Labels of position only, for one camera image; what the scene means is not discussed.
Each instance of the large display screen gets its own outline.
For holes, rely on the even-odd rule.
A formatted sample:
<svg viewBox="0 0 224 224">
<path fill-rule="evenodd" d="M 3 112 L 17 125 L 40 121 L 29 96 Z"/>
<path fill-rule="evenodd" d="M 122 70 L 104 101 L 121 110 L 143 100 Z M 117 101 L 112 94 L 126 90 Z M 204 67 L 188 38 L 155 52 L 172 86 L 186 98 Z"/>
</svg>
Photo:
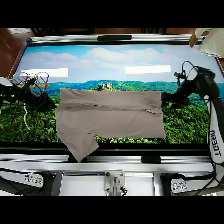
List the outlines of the large display screen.
<svg viewBox="0 0 224 224">
<path fill-rule="evenodd" d="M 181 72 L 185 60 L 195 66 L 212 70 L 224 98 L 224 78 L 215 58 L 202 55 L 187 45 L 129 44 L 129 45 L 66 45 L 27 47 L 14 79 L 26 72 L 46 70 L 49 87 L 46 89 L 56 105 L 60 102 L 60 88 L 111 91 L 160 90 L 174 93 L 177 80 L 174 72 Z M 186 73 L 192 66 L 184 64 Z M 175 109 L 171 103 L 163 108 L 165 139 L 110 138 L 97 136 L 99 143 L 192 144 L 205 143 L 209 125 L 207 107 L 199 95 L 190 96 L 191 104 Z M 10 132 L 7 113 L 0 116 L 2 142 L 60 142 L 56 133 L 55 111 L 27 114 L 28 130 L 24 124 L 23 108 L 14 121 L 17 128 Z"/>
</svg>

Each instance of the green vegetation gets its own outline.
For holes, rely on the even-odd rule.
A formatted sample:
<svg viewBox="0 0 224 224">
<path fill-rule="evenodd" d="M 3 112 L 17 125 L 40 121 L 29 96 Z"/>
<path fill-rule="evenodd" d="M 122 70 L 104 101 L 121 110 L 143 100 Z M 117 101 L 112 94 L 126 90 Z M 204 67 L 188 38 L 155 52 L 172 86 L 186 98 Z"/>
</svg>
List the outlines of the green vegetation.
<svg viewBox="0 0 224 224">
<path fill-rule="evenodd" d="M 139 87 L 118 83 L 120 88 L 109 88 L 109 90 L 141 90 Z M 91 88 L 92 90 L 105 90 L 101 86 Z M 59 104 L 59 93 L 51 96 L 52 100 Z M 182 109 L 173 109 L 170 103 L 163 109 L 165 139 L 144 139 L 144 138 L 101 138 L 96 137 L 99 143 L 146 143 L 146 144 L 188 144 L 205 143 L 208 131 L 209 116 L 205 105 L 201 101 L 194 101 L 193 105 L 185 106 Z M 45 113 L 32 113 L 27 115 L 28 130 L 24 124 L 23 116 L 25 111 L 20 106 L 17 116 L 11 125 L 13 110 L 8 107 L 2 108 L 0 115 L 0 142 L 61 142 L 56 133 L 55 111 Z"/>
</svg>

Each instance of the brown floor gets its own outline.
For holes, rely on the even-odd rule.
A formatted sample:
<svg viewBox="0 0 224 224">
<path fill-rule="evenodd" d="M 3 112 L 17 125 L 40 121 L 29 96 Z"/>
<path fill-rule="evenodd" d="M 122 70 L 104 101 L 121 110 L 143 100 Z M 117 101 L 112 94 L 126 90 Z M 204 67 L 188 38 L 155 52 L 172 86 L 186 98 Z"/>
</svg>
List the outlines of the brown floor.
<svg viewBox="0 0 224 224">
<path fill-rule="evenodd" d="M 168 34 L 192 34 L 195 28 L 167 28 Z M 141 28 L 95 28 L 95 34 L 141 33 Z M 0 28 L 0 76 L 7 77 L 27 37 L 33 33 L 11 34 L 7 28 Z"/>
</svg>

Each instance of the sky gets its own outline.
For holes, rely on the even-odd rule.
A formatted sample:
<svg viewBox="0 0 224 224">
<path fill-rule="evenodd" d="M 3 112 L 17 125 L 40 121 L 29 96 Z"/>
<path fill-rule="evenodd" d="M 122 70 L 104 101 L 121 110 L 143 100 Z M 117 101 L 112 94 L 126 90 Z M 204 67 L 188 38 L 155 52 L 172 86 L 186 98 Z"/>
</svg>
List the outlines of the sky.
<svg viewBox="0 0 224 224">
<path fill-rule="evenodd" d="M 185 60 L 211 69 L 216 82 L 224 82 L 213 57 L 202 55 L 187 45 L 67 45 L 27 47 L 15 76 L 24 69 L 68 68 L 67 78 L 50 78 L 49 82 L 86 82 L 89 80 L 166 81 L 176 82 L 174 72 L 181 72 Z M 171 72 L 156 74 L 125 74 L 125 67 L 170 65 Z M 188 73 L 191 65 L 185 63 Z"/>
</svg>

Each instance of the folded shirt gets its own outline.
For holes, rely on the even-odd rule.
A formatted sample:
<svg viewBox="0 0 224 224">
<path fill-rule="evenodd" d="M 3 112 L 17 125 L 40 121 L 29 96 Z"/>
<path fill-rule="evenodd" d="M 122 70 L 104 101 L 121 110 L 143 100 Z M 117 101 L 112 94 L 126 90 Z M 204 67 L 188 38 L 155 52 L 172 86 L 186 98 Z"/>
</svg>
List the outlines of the folded shirt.
<svg viewBox="0 0 224 224">
<path fill-rule="evenodd" d="M 160 91 L 61 89 L 56 128 L 77 161 L 104 138 L 165 138 Z"/>
</svg>

